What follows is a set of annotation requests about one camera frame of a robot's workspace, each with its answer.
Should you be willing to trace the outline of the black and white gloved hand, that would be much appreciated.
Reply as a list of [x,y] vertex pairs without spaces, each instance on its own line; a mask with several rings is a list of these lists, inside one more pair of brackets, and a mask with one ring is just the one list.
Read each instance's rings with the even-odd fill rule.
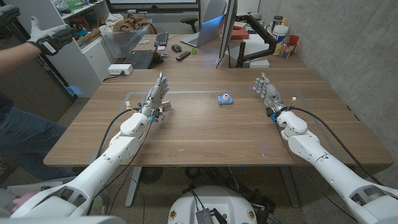
[[74,39],[75,30],[67,24],[41,30],[38,18],[32,16],[30,21],[30,39],[27,42],[39,48],[45,55],[56,55]]

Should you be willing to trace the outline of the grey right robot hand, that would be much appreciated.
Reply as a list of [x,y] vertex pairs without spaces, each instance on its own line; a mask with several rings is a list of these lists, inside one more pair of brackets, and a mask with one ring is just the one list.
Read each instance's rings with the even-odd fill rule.
[[287,110],[282,97],[276,87],[271,83],[267,75],[262,72],[261,78],[256,78],[253,90],[264,101],[266,106],[266,114],[268,117],[277,118],[281,113]]

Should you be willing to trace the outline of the dark gloved person hand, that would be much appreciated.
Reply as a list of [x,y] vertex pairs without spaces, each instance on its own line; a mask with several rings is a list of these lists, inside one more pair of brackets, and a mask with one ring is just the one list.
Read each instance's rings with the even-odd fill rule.
[[1,28],[5,28],[10,23],[17,21],[20,14],[21,14],[20,9],[11,4],[1,6],[1,16],[0,16]]

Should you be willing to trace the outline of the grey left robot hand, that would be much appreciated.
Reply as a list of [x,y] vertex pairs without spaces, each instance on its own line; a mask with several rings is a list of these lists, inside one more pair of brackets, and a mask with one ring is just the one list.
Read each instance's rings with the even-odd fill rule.
[[141,113],[148,118],[152,116],[152,112],[162,105],[162,100],[169,90],[167,79],[160,72],[155,85],[147,92],[144,103],[141,107]]

